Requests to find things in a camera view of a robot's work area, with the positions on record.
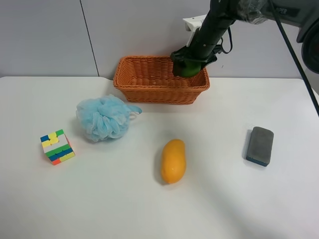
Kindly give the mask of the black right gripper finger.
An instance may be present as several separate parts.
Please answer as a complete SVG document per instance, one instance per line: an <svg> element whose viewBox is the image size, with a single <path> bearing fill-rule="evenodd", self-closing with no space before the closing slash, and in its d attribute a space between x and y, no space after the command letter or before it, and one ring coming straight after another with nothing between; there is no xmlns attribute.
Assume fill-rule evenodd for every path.
<svg viewBox="0 0 319 239"><path fill-rule="evenodd" d="M200 60L201 63L201 69L204 69L207 65L214 63L217 61L217 57L216 54L214 54L213 52L209 54L208 57L206 57L205 59Z"/></svg>

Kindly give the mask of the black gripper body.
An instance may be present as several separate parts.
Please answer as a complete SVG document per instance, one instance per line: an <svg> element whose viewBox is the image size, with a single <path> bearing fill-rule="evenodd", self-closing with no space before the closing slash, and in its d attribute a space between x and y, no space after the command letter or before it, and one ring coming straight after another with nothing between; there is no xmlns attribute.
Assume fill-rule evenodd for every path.
<svg viewBox="0 0 319 239"><path fill-rule="evenodd" d="M224 11L210 10L200 30L196 31L190 46L186 47L189 56L194 60L208 57L234 21Z"/></svg>

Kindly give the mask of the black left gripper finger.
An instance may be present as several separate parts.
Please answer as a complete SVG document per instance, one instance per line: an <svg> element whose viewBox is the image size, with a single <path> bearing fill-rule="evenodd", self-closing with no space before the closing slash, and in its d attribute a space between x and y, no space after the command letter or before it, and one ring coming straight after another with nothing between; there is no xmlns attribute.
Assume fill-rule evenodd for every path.
<svg viewBox="0 0 319 239"><path fill-rule="evenodd" d="M189 68L184 59L187 53L186 47L171 53L170 58L173 62L172 73L176 77L189 77Z"/></svg>

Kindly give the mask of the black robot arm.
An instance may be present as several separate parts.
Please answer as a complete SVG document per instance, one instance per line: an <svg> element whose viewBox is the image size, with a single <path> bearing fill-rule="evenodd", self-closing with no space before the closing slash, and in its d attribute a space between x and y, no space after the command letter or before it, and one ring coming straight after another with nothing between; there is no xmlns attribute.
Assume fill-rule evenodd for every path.
<svg viewBox="0 0 319 239"><path fill-rule="evenodd" d="M187 44L171 53L173 75L193 77L226 53L222 37L235 21L261 24L278 20L299 28L297 43L302 59L314 73L319 72L319 2L317 0L212 0L208 14L185 18L191 36Z"/></svg>

